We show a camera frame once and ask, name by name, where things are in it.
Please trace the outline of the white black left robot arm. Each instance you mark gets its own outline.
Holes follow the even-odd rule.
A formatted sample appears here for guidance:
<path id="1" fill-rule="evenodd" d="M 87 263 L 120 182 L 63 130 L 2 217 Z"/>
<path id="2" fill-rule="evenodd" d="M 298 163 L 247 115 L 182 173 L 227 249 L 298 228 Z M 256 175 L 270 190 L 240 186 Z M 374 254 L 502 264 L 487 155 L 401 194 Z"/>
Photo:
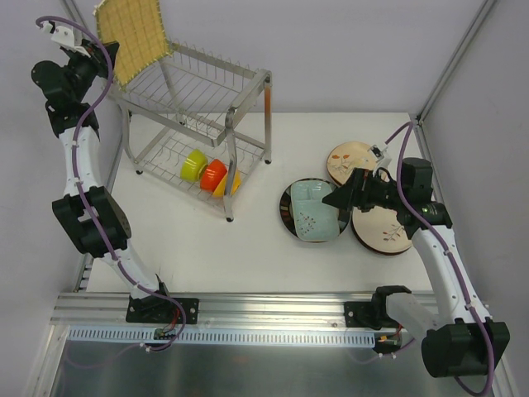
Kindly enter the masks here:
<path id="1" fill-rule="evenodd" d="M 66 65 L 43 60 L 31 70 L 64 148 L 66 185 L 52 211 L 75 248 L 105 262 L 128 287 L 127 322 L 195 324 L 198 299 L 170 297 L 164 282 L 132 247 L 126 214 L 102 182 L 99 124 L 93 105 L 83 99 L 97 77 L 112 80 L 119 45 L 83 40 L 80 47 L 63 51 L 69 57 Z"/>

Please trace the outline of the light blue divided plate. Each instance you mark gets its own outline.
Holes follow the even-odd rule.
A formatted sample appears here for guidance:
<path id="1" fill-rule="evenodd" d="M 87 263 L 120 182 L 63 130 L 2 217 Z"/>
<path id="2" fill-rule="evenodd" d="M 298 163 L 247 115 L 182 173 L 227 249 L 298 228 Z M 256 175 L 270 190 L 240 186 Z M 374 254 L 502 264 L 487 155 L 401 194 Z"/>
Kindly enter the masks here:
<path id="1" fill-rule="evenodd" d="M 294 226 L 302 241 L 327 242 L 339 236 L 338 210 L 322 202 L 331 192 L 325 180 L 299 180 L 291 185 Z"/>

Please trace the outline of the woven bamboo tray plate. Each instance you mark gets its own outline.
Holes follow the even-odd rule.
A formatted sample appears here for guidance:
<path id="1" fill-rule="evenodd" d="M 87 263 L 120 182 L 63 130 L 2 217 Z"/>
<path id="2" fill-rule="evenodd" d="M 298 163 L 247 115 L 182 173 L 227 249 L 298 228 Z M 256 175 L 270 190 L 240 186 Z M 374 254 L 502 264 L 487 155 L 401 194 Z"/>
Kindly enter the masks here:
<path id="1" fill-rule="evenodd" d="M 106 0 L 94 8 L 93 15 L 100 41 L 119 43 L 114 75 L 121 88 L 174 52 L 158 0 Z"/>

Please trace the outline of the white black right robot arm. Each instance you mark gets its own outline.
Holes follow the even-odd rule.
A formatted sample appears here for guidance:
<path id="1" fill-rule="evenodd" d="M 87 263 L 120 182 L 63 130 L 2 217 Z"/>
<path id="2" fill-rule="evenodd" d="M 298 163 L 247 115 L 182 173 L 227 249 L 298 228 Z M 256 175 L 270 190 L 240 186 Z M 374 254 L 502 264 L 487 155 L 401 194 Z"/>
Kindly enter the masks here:
<path id="1" fill-rule="evenodd" d="M 367 304 L 346 304 L 346 311 L 366 328 L 403 326 L 420 343 L 424 366 L 433 377 L 492 377 L 510 333 L 506 323 L 492 320 L 472 287 L 446 207 L 431 198 L 432 175 L 429 161 L 408 157 L 398 164 L 395 179 L 355 169 L 323 198 L 340 210 L 395 211 L 426 268 L 438 309 L 433 314 L 409 288 L 389 285 L 378 287 Z"/>

